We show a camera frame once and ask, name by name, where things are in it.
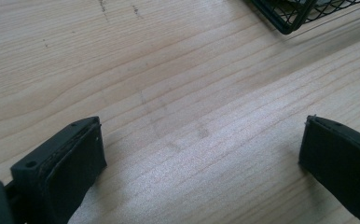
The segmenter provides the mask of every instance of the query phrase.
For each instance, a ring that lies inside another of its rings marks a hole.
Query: black wire basket
[[[302,24],[360,3],[360,0],[252,0],[256,7],[284,35]]]

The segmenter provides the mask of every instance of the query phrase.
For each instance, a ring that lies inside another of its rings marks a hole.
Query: table surface
[[[360,4],[281,35],[243,0],[0,1],[0,180],[103,124],[70,223],[359,223],[298,166],[314,114],[360,132]]]

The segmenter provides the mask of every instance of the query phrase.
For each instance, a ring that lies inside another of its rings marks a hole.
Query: metal mesh basket
[[[284,35],[303,23],[315,21],[360,0],[252,0],[257,8]]]

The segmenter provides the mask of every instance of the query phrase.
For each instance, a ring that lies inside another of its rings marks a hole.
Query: wooden table
[[[360,132],[360,4],[285,36],[242,0],[0,1],[0,180],[103,123],[70,223],[359,223],[298,166],[313,114]]]

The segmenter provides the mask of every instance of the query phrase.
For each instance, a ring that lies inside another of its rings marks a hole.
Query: wood grain
[[[284,36],[242,0],[0,1],[0,180],[103,123],[70,223],[359,223],[298,166],[310,114],[360,132],[360,4]]]

